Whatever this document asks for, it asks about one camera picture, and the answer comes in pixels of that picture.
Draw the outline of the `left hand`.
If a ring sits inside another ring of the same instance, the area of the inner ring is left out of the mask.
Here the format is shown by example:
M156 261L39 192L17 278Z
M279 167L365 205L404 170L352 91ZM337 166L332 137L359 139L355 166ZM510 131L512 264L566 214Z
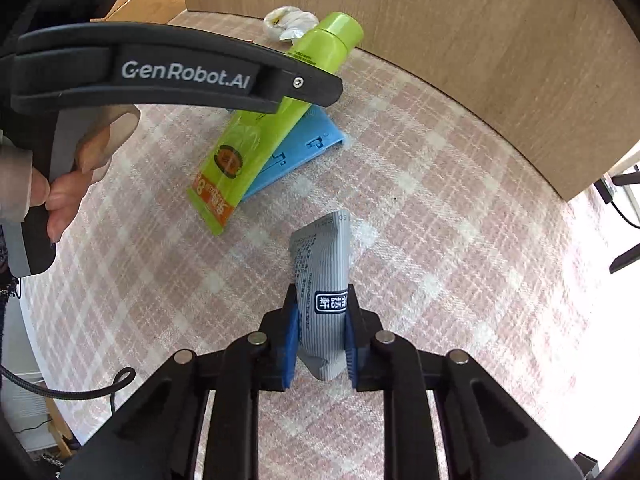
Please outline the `left hand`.
M140 116L134 105L113 105L66 110L58 118L63 145L72 149L70 170L53 180L32 170L29 191L30 206L46 207L51 242L61 239L90 186L104 178L115 152L137 129Z

